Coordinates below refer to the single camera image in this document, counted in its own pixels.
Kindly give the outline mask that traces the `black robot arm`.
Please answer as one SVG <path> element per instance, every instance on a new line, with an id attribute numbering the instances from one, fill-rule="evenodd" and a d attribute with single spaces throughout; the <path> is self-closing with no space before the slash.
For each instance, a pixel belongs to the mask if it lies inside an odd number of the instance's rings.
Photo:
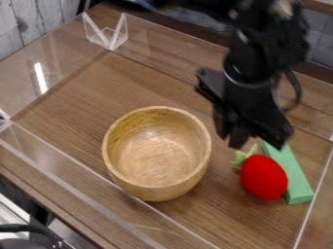
<path id="1" fill-rule="evenodd" d="M 153 13 L 159 1 L 121 0 Z M 196 92 L 214 106 L 214 126 L 228 147 L 258 137 L 279 149 L 294 133 L 286 114 L 303 91 L 293 73 L 306 59 L 309 24 L 302 0 L 174 0 L 232 27 L 222 69 L 196 71 Z"/>

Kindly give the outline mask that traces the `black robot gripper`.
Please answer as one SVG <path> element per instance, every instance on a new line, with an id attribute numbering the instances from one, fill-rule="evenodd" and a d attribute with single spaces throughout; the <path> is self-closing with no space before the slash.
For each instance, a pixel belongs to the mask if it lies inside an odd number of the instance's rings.
<path id="1" fill-rule="evenodd" d="M 215 131 L 228 147 L 239 150 L 251 137 L 260 138 L 277 150 L 294 129 L 273 97 L 273 82 L 236 82 L 226 72 L 202 67 L 196 71 L 196 92 L 214 106 Z"/>

